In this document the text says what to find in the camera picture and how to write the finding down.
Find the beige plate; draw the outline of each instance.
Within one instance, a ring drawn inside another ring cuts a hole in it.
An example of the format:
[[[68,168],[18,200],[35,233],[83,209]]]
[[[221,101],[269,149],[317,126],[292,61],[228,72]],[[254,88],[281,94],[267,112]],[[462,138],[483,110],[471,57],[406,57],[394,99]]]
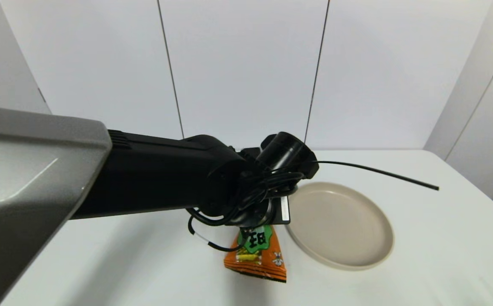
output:
[[[386,259],[394,234],[384,213],[348,187],[317,182],[289,196],[292,238],[323,264],[348,270],[371,268]]]

